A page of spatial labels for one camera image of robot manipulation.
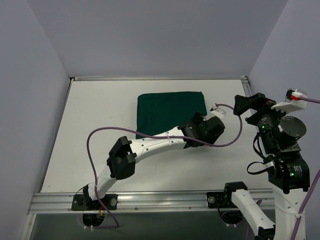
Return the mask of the green surgical drape cloth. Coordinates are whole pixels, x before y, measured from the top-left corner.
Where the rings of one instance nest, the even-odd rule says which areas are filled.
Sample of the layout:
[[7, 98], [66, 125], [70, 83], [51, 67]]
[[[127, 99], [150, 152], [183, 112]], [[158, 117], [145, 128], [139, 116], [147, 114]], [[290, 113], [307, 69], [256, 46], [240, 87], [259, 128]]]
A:
[[207, 114], [205, 97], [196, 91], [144, 93], [137, 98], [136, 131], [155, 136]]

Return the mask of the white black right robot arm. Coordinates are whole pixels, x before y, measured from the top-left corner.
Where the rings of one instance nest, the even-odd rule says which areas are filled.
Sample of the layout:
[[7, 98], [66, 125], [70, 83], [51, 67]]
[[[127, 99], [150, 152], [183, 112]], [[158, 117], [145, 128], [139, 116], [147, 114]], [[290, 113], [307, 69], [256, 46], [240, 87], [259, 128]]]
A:
[[305, 94], [294, 89], [287, 91], [285, 101], [276, 103], [262, 93], [250, 97], [236, 95], [233, 113], [242, 115], [249, 109], [255, 113], [246, 118], [258, 132], [253, 145], [263, 145], [255, 152], [263, 159], [263, 169], [271, 184], [275, 221], [270, 220], [241, 182], [225, 184], [223, 203], [237, 207], [251, 227], [256, 240], [305, 240], [305, 205], [311, 194], [310, 169], [300, 154], [298, 140], [306, 132], [306, 125], [289, 113], [306, 108]]

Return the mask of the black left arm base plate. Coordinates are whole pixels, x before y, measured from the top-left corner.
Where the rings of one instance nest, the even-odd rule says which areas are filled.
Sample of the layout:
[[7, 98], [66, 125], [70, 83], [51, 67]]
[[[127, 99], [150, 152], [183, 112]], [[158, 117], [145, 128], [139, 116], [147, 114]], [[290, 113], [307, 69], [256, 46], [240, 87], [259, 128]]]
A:
[[[116, 210], [118, 204], [117, 194], [106, 194], [104, 198], [101, 199], [103, 204], [110, 210]], [[85, 202], [85, 197], [83, 194], [75, 194], [73, 196], [71, 210], [72, 211], [97, 211], [102, 210], [103, 207], [98, 200], [91, 201], [90, 203]]]

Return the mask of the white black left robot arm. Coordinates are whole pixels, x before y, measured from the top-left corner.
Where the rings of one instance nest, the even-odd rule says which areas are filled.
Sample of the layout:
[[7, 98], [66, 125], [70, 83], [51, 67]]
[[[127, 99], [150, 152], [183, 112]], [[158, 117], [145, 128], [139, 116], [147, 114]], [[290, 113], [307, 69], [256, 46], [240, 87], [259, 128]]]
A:
[[106, 166], [94, 173], [94, 181], [83, 189], [83, 204], [90, 210], [100, 206], [106, 192], [118, 181], [131, 177], [140, 161], [171, 150], [215, 145], [225, 130], [223, 110], [211, 110], [207, 115], [196, 112], [190, 122], [183, 123], [163, 133], [140, 139], [120, 137], [111, 148]]

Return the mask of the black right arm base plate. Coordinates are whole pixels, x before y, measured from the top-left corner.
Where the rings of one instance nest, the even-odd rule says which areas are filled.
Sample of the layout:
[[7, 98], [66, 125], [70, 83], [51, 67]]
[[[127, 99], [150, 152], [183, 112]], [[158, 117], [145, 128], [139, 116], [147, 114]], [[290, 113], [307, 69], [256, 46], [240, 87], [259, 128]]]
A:
[[222, 191], [207, 192], [206, 200], [209, 209], [228, 209], [232, 207]]

